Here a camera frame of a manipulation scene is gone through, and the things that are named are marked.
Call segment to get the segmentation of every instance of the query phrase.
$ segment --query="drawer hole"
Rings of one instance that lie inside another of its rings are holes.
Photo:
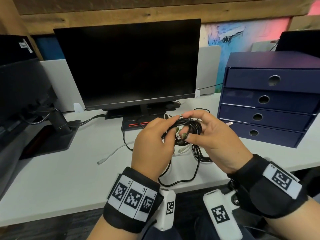
[[[280,82],[280,76],[278,75],[273,75],[269,77],[268,83],[269,86],[275,86]]]
[[[270,97],[268,97],[267,95],[263,95],[263,96],[259,97],[258,101],[261,104],[266,104],[270,101]]]
[[[249,134],[250,134],[250,136],[257,136],[259,134],[259,132],[255,129],[253,129],[249,132]]]
[[[262,114],[256,113],[256,114],[253,116],[253,119],[254,119],[255,121],[262,120]]]

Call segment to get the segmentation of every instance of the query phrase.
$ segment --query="drawer unit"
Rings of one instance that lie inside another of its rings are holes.
[[[238,137],[296,148],[303,133],[234,122],[230,128]]]
[[[231,53],[218,118],[239,137],[297,147],[320,111],[320,58],[296,51]]]
[[[320,90],[320,70],[229,68],[225,86],[229,88],[317,93]]]
[[[224,88],[222,104],[275,109],[298,113],[315,113],[319,94]]]
[[[303,131],[312,115],[286,113],[255,108],[246,108],[222,104],[220,119],[240,121],[256,125],[265,125],[280,129]]]

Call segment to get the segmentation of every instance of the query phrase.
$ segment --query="person's right hand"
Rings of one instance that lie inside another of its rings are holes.
[[[212,114],[204,110],[191,110],[182,116],[202,120],[202,134],[190,133],[185,141],[203,147],[223,172],[234,173],[253,157],[236,133]],[[179,135],[183,137],[187,131],[188,127],[185,126]]]

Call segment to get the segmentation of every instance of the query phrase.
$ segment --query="monitor base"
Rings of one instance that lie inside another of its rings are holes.
[[[75,120],[68,122],[68,124],[78,125],[80,122],[80,120]],[[71,127],[70,129],[72,130],[71,133],[61,135],[56,132],[53,125],[46,125],[24,148],[20,160],[69,149],[78,127]]]
[[[123,117],[121,130],[130,131],[141,129],[141,126],[135,122],[136,120],[138,120],[143,126],[146,126],[150,121],[157,117],[163,118],[167,111],[174,111],[179,107],[180,103],[176,101],[142,104],[108,110],[105,119],[107,120]]]

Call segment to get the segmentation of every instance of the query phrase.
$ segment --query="white camera device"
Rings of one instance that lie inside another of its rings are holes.
[[[204,204],[210,215],[211,221],[221,240],[241,240],[242,232],[232,214],[232,211],[239,208],[233,202],[235,191],[223,194],[216,189],[203,196]]]
[[[174,225],[176,194],[173,190],[166,188],[161,188],[159,193],[162,194],[164,199],[154,214],[154,218],[157,220],[154,227],[160,231],[165,231],[172,228]]]

